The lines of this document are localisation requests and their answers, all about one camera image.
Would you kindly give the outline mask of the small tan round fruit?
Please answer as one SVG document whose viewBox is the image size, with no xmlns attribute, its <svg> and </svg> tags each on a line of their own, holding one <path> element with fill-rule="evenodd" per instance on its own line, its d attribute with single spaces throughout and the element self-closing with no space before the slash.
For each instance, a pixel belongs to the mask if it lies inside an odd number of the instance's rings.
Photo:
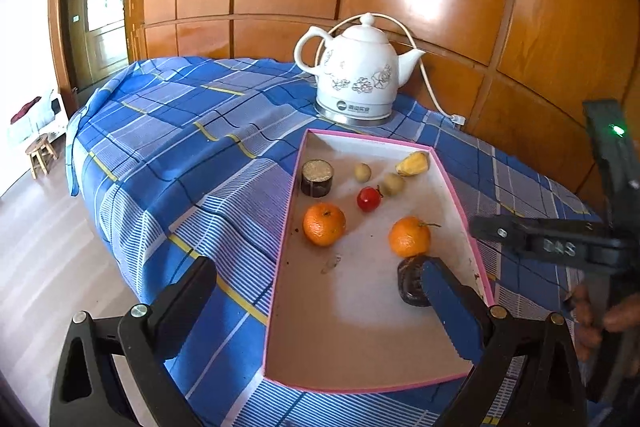
<svg viewBox="0 0 640 427">
<path fill-rule="evenodd" d="M 354 168 L 354 177 L 358 183 L 367 183 L 370 181 L 372 171 L 369 165 L 364 162 L 358 162 Z"/>
</svg>

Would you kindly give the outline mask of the small red tomato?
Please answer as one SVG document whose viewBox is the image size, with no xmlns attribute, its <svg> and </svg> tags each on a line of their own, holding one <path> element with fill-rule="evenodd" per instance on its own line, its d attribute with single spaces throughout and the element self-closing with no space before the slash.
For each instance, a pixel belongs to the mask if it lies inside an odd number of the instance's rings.
<svg viewBox="0 0 640 427">
<path fill-rule="evenodd" d="M 381 205 L 382 195 L 377 188 L 363 187 L 357 195 L 357 205 L 361 211 L 369 213 Z"/>
</svg>

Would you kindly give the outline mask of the blue plaid tablecloth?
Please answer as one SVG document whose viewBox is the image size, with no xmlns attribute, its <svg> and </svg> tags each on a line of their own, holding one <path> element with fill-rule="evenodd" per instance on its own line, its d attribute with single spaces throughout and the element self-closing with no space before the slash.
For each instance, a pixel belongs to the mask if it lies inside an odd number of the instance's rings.
<svg viewBox="0 0 640 427">
<path fill-rule="evenodd" d="M 177 426 L 439 421 L 471 365 L 398 294 L 388 236 L 408 217 L 514 317 L 545 319 L 579 283 L 469 232 L 474 216 L 593 220 L 564 186 L 405 95 L 384 124 L 333 124 L 311 81 L 273 60 L 152 58 L 70 118 L 70 193 L 138 298 L 215 265 L 198 321 L 160 359 L 189 404 Z"/>
</svg>

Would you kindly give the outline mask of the small wooden stool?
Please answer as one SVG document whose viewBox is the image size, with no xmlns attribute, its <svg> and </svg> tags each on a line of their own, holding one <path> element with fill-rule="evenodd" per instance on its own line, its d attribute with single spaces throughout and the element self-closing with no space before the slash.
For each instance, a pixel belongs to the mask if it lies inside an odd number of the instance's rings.
<svg viewBox="0 0 640 427">
<path fill-rule="evenodd" d="M 40 134 L 37 139 L 32 141 L 26 148 L 25 154 L 29 161 L 30 174 L 34 180 L 38 178 L 40 172 L 47 176 L 51 162 L 58 160 L 58 153 L 56 153 L 47 133 Z"/>
</svg>

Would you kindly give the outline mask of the orange mandarin with stem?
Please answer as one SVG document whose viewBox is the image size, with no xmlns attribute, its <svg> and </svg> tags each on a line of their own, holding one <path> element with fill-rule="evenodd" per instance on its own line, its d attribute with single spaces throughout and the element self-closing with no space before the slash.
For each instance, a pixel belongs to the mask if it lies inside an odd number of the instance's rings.
<svg viewBox="0 0 640 427">
<path fill-rule="evenodd" d="M 428 223 L 416 216 L 398 220 L 388 233 L 390 250 L 401 258 L 427 255 L 432 245 L 432 230 L 438 223 Z"/>
</svg>

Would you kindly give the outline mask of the dark round mangosteen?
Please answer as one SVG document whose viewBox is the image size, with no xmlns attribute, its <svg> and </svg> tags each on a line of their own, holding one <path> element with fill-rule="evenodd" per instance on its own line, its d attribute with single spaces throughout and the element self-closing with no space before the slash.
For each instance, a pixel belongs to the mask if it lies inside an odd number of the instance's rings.
<svg viewBox="0 0 640 427">
<path fill-rule="evenodd" d="M 409 306 L 431 306 L 422 287 L 422 272 L 427 257 L 417 255 L 402 260 L 397 267 L 397 287 L 401 300 Z"/>
</svg>

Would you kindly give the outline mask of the dark cylinder log slice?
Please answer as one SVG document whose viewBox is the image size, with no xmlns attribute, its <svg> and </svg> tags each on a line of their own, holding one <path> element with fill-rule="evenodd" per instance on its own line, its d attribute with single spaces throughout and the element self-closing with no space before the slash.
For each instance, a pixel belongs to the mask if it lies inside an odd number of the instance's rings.
<svg viewBox="0 0 640 427">
<path fill-rule="evenodd" d="M 328 195 L 332 188 L 334 169 L 323 159 L 307 160 L 302 167 L 300 191 L 306 196 L 319 198 Z"/>
</svg>

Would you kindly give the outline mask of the white ceramic electric kettle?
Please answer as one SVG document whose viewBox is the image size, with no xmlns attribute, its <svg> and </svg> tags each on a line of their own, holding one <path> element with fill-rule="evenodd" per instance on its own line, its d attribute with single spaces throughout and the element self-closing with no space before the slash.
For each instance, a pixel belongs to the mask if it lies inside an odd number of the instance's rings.
<svg viewBox="0 0 640 427">
<path fill-rule="evenodd" d="M 392 116 L 401 87 L 409 81 L 424 52 L 412 48 L 398 54 L 375 26 L 388 15 L 364 13 L 349 17 L 346 28 L 334 36 L 311 26 L 297 41 L 296 66 L 316 77 L 317 112 L 340 124 L 382 124 Z"/>
</svg>

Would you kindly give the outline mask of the pink white cardboard tray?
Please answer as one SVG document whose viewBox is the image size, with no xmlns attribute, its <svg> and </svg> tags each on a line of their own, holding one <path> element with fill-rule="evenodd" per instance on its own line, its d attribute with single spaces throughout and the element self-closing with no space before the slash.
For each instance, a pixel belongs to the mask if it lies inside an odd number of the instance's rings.
<svg viewBox="0 0 640 427">
<path fill-rule="evenodd" d="M 329 393 L 384 392 L 444 383 L 469 373 L 436 313 L 404 303 L 399 258 L 388 233 L 407 216 L 438 223 L 431 252 L 485 303 L 488 277 L 468 220 L 436 150 L 430 168 L 404 191 L 366 213 L 356 203 L 358 162 L 381 180 L 416 144 L 332 130 L 306 131 L 298 161 L 323 159 L 334 169 L 328 202 L 346 217 L 334 245 L 311 244 L 303 231 L 310 197 L 293 187 L 282 234 L 265 340 L 264 374 L 274 383 Z"/>
</svg>

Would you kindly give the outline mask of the yellow bell pepper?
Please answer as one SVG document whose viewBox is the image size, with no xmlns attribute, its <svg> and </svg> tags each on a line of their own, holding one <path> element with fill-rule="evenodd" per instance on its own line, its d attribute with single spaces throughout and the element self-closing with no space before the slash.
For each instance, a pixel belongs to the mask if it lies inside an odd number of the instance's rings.
<svg viewBox="0 0 640 427">
<path fill-rule="evenodd" d="M 395 166 L 398 176 L 417 176 L 430 168 L 427 153 L 417 150 L 412 152 Z"/>
</svg>

